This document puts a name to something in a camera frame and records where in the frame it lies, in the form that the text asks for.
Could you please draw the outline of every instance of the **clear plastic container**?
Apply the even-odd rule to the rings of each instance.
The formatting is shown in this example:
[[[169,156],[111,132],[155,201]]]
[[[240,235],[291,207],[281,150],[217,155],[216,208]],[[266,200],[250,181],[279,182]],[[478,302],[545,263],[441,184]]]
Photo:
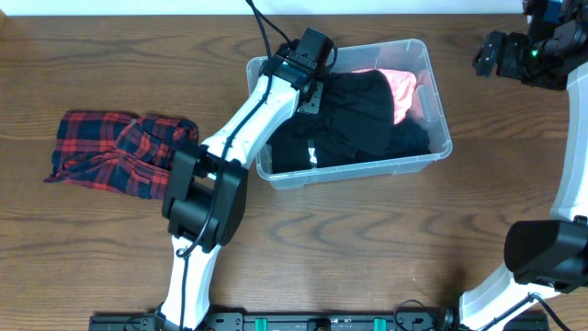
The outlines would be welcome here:
[[[247,83],[250,93],[257,84],[259,67],[265,59],[265,56],[253,58],[247,64]],[[331,54],[328,63],[332,59],[333,54]],[[257,173],[261,178],[269,181],[276,189],[300,188],[306,184],[332,180],[415,173],[423,170],[433,161],[449,156],[453,143],[437,92],[429,53],[424,43],[420,40],[399,40],[341,48],[333,71],[348,73],[368,68],[409,71],[416,76],[417,88],[413,93],[413,108],[409,110],[407,116],[427,130],[431,153],[385,161],[274,174],[272,173],[271,146],[266,144],[255,158]],[[417,115],[416,112],[420,112],[419,108],[423,113]]]

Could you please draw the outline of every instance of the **folded clothing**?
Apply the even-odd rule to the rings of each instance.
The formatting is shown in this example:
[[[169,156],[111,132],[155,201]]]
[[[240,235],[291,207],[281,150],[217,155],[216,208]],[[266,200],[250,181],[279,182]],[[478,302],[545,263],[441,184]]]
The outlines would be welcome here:
[[[270,137],[274,174],[430,154],[417,123],[390,124],[395,103],[380,71],[330,74],[323,83],[319,113],[295,113]]]
[[[190,120],[69,111],[57,131],[53,172],[44,181],[163,199],[175,150],[197,139]]]
[[[413,105],[413,93],[416,88],[416,77],[413,73],[391,69],[362,69],[354,73],[364,73],[378,70],[388,80],[394,98],[394,124],[406,119],[406,112]]]

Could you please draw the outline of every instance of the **wooden table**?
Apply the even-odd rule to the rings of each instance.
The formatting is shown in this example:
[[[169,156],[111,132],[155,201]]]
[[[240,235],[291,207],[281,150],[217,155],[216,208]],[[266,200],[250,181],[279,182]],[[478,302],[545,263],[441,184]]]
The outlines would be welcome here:
[[[454,142],[416,175],[275,191],[252,175],[247,212],[222,250],[219,305],[250,312],[391,311],[456,303],[503,260],[513,222],[541,220],[560,183],[563,92],[483,79],[471,58],[522,16],[275,17],[291,37],[341,47],[417,38],[428,47]],[[281,42],[271,34],[275,49]],[[253,17],[11,17],[0,39],[0,329],[84,330],[98,312],[164,300],[172,262],[161,201],[45,184],[72,108],[194,120],[202,138],[247,98],[245,64],[264,53]],[[552,300],[588,329],[578,290]]]

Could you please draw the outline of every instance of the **red and blue plaid fabric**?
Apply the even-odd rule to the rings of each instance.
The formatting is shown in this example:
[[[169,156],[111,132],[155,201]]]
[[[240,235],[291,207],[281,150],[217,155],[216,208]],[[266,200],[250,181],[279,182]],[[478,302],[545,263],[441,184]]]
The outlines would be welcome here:
[[[197,139],[198,128],[190,120],[70,111],[57,131],[53,173],[45,182],[163,199],[173,153]]]

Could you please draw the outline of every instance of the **cable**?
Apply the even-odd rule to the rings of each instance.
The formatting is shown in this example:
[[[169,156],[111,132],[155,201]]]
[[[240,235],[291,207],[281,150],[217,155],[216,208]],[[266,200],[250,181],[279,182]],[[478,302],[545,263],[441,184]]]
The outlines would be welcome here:
[[[416,304],[420,305],[421,307],[423,307],[423,308],[425,309],[426,313],[427,313],[427,314],[429,314],[429,316],[431,316],[431,317],[433,318],[433,320],[435,321],[435,323],[436,323],[436,321],[437,321],[437,317],[436,317],[434,314],[431,314],[431,312],[429,312],[429,309],[428,309],[428,308],[427,308],[427,307],[426,307],[424,304],[422,304],[422,303],[421,303],[420,301],[418,301],[418,300],[406,300],[406,301],[403,301],[403,302],[401,302],[401,304],[399,304],[399,305],[398,305],[398,308],[396,308],[396,310],[394,311],[394,317],[393,317],[393,318],[394,318],[394,323],[395,323],[395,324],[396,324],[396,325],[397,325],[397,326],[398,326],[398,327],[399,327],[399,328],[400,328],[402,331],[408,331],[408,329],[406,329],[406,327],[402,326],[402,324],[398,322],[398,319],[397,319],[397,317],[398,317],[398,312],[400,311],[400,309],[401,309],[401,308],[402,308],[402,307],[403,307],[405,304],[407,304],[407,303],[416,303]]]
[[[523,300],[521,300],[520,302],[518,302],[517,304],[515,304],[514,306],[512,306],[511,308],[509,308],[506,312],[504,312],[500,316],[495,317],[490,323],[488,323],[485,327],[483,327],[482,329],[480,329],[480,331],[488,331],[488,330],[490,330],[491,327],[497,325],[503,319],[505,319],[506,317],[510,316],[511,314],[513,314],[514,312],[516,312],[517,310],[519,310],[521,307],[523,307],[527,303],[533,302],[534,300],[537,300],[539,303],[541,303],[541,305],[543,306],[543,308],[545,309],[545,311],[548,312],[549,316],[551,316],[551,318],[553,318],[553,321],[563,331],[570,331],[570,329],[565,324],[563,324],[563,322],[561,322],[560,318],[555,314],[555,312],[551,309],[551,307],[549,307],[549,305],[543,299],[541,299],[541,297],[537,293],[529,293]]]
[[[267,39],[267,34],[266,34],[266,29],[264,28],[264,23],[261,21],[261,18],[260,18],[261,13],[255,7],[253,0],[245,0],[245,1],[246,1],[247,5],[249,5],[254,11],[255,20],[257,21],[257,25],[259,26],[262,38],[264,39],[264,44],[266,46],[267,58],[271,59],[272,52],[269,48],[269,40]],[[280,34],[284,38],[286,38],[286,40],[288,41],[288,44],[290,44],[288,37],[286,37],[286,35],[283,32],[281,32],[281,30],[279,30],[276,26],[274,26],[272,23],[270,23],[268,19],[266,19],[266,22],[268,22],[268,24],[270,24],[270,26],[272,26],[274,29],[276,29],[278,32],[280,32]],[[250,118],[252,118],[253,115],[257,112],[257,110],[267,101],[267,97],[269,96],[271,86],[272,86],[272,75],[269,75],[267,78],[266,91],[262,95],[259,102],[249,112],[249,114],[247,114],[247,116],[245,116],[241,120],[241,122],[239,122],[239,124],[235,127],[235,129],[232,131],[232,133],[227,137],[227,140],[225,141],[224,147],[222,148],[222,154],[220,156],[220,164],[219,164],[219,169],[217,171],[217,178],[214,182],[214,188],[212,191],[212,200],[210,202],[210,208],[209,208],[209,211],[207,212],[204,224],[202,225],[202,230],[200,230],[198,237],[196,237],[196,239],[192,242],[192,245],[188,249],[186,249],[186,250],[178,249],[175,252],[175,255],[177,257],[184,259],[184,275],[182,276],[182,304],[181,304],[182,311],[180,313],[180,322],[179,322],[179,330],[180,331],[184,331],[184,310],[185,310],[185,304],[186,304],[186,280],[187,280],[188,258],[190,257],[190,255],[192,254],[194,249],[198,246],[198,244],[202,240],[202,237],[204,236],[204,233],[206,232],[206,229],[210,224],[210,220],[212,219],[212,215],[214,213],[214,209],[216,206],[216,201],[219,197],[219,191],[221,190],[221,181],[222,181],[222,175],[224,173],[225,160],[227,158],[227,153],[229,152],[229,149],[231,148],[232,141],[235,138],[235,136],[237,135],[237,133],[239,132],[239,130],[245,125],[245,123]]]

